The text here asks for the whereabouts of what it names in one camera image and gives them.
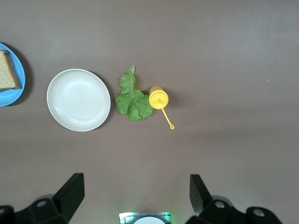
gray table surface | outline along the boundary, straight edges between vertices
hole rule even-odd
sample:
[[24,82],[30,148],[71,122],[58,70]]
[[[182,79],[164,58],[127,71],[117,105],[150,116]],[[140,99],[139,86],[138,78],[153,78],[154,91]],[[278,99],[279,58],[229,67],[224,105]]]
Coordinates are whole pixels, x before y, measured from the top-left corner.
[[[240,211],[298,223],[299,1],[2,0],[0,42],[27,76],[0,108],[0,204],[23,209],[83,172],[71,224],[117,224],[129,211],[183,224],[194,214],[189,176],[200,174]],[[138,122],[117,111],[132,65],[138,89],[168,93],[174,130],[161,111]],[[68,130],[48,110],[50,81],[71,68],[109,89],[96,130]]]

